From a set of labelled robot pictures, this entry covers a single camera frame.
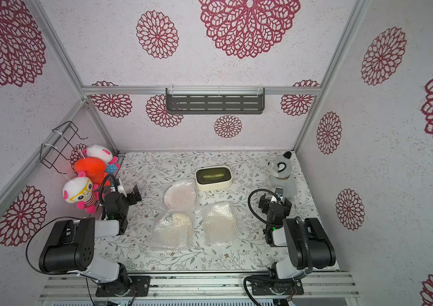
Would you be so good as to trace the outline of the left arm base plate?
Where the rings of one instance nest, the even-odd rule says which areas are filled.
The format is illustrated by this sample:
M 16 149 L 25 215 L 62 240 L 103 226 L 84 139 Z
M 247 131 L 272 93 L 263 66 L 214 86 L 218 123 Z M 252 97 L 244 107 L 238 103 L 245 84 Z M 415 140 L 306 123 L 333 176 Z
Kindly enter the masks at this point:
M 151 277 L 132 275 L 122 277 L 111 283 L 102 283 L 97 286 L 95 296 L 105 297 L 146 297 L 150 289 Z

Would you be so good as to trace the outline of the bubble wrap sheet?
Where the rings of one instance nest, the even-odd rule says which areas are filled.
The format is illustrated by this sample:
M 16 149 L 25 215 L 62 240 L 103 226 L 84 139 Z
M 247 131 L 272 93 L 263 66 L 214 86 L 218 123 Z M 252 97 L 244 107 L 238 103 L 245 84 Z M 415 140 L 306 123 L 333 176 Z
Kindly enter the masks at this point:
M 239 216 L 234 204 L 223 201 L 202 208 L 202 224 L 207 246 L 224 246 L 236 242 L 240 235 Z

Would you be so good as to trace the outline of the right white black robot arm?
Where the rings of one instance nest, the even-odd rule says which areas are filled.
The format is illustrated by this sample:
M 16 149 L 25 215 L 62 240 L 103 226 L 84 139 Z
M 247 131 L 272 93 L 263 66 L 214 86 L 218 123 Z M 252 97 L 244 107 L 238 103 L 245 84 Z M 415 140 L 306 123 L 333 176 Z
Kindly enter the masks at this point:
M 266 215 L 264 238 L 271 247 L 287 248 L 288 257 L 268 269 L 271 279 L 298 280 L 336 264 L 336 251 L 317 218 L 291 218 L 292 204 L 275 196 L 262 195 L 259 209 Z

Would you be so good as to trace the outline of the left bubble wrapped plate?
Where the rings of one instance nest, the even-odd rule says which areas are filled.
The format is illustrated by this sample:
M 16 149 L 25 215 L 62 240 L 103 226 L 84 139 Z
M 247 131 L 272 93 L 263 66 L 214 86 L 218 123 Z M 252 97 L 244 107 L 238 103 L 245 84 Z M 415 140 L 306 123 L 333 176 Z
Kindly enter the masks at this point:
M 151 229 L 151 251 L 182 251 L 192 247 L 195 213 L 168 210 L 156 218 Z

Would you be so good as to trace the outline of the pink plate in bubble wrap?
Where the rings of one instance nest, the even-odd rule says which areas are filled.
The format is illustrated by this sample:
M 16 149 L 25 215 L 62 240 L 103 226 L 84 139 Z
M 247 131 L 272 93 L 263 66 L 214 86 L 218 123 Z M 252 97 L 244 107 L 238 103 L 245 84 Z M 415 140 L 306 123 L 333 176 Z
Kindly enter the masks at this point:
M 173 182 L 163 196 L 165 207 L 174 211 L 196 209 L 197 199 L 198 194 L 193 179 Z

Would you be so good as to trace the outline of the grey metal wall shelf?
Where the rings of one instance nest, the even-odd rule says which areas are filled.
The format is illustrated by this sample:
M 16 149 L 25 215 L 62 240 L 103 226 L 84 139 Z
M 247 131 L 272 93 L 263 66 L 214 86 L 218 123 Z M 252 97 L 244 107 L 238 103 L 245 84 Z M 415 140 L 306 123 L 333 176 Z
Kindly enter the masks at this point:
M 165 106 L 171 115 L 260 115 L 265 109 L 263 88 L 231 92 L 165 90 Z

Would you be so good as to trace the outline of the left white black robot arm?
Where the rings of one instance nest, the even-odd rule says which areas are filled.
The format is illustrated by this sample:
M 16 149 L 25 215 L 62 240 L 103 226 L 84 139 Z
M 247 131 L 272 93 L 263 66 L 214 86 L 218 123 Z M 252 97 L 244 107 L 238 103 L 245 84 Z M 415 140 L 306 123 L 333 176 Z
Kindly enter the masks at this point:
M 121 236 L 128 227 L 130 206 L 142 200 L 138 186 L 131 192 L 113 190 L 103 198 L 105 220 L 84 218 L 57 221 L 39 256 L 43 274 L 76 274 L 94 281 L 98 297 L 122 297 L 135 293 L 125 265 L 95 253 L 97 238 Z

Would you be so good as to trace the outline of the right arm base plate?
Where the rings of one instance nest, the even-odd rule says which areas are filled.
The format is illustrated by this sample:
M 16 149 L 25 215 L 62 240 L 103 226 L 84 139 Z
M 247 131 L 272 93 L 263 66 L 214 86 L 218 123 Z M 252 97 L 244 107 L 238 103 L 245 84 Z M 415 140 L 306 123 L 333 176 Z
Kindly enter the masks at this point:
M 265 275 L 251 275 L 248 283 L 256 296 L 294 296 L 303 295 L 301 280 L 280 280 Z

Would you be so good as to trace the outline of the cream box with dark lid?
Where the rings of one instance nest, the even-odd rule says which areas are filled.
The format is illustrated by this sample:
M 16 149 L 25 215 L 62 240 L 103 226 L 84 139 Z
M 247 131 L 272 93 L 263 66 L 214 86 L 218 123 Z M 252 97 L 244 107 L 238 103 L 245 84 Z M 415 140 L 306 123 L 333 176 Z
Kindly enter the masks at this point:
M 196 187 L 199 191 L 216 191 L 228 188 L 233 183 L 233 174 L 227 166 L 198 169 L 195 173 Z

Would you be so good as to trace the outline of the white pink plush top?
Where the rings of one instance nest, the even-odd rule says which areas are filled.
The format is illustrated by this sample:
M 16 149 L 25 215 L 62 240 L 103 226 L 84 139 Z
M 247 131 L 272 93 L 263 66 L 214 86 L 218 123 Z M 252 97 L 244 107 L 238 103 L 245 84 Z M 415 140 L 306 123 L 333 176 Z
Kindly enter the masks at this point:
M 106 173 L 115 174 L 120 169 L 118 158 L 107 148 L 101 145 L 92 145 L 81 151 L 84 158 L 93 157 L 100 159 L 106 165 Z

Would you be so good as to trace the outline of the red octopus plush toy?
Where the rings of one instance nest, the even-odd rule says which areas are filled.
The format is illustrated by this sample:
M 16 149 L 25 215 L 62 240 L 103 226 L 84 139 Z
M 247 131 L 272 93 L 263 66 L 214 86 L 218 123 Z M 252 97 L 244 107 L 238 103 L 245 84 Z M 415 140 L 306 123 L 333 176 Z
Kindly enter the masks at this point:
M 74 164 L 74 171 L 78 177 L 87 177 L 98 186 L 102 186 L 108 175 L 106 169 L 107 164 L 103 160 L 93 157 L 81 158 Z

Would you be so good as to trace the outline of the white plush with yellow glasses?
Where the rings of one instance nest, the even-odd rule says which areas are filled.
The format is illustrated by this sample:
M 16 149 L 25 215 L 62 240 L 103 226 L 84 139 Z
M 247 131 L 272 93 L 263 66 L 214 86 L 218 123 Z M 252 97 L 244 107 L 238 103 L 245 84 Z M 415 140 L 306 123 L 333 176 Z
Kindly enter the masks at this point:
M 99 202 L 99 185 L 93 183 L 85 172 L 80 172 L 64 184 L 62 196 L 67 203 L 74 203 L 78 209 L 94 214 Z

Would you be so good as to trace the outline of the grey raccoon plush toy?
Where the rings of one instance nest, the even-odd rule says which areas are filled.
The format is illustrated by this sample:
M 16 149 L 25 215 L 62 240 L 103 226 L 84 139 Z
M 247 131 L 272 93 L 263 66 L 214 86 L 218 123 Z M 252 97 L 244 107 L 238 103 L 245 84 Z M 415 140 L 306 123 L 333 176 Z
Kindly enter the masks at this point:
M 283 197 L 288 200 L 291 200 L 297 194 L 297 185 L 293 176 L 291 157 L 292 152 L 287 151 L 267 163 L 267 168 L 270 173 L 270 185 L 272 187 L 281 188 L 283 190 Z

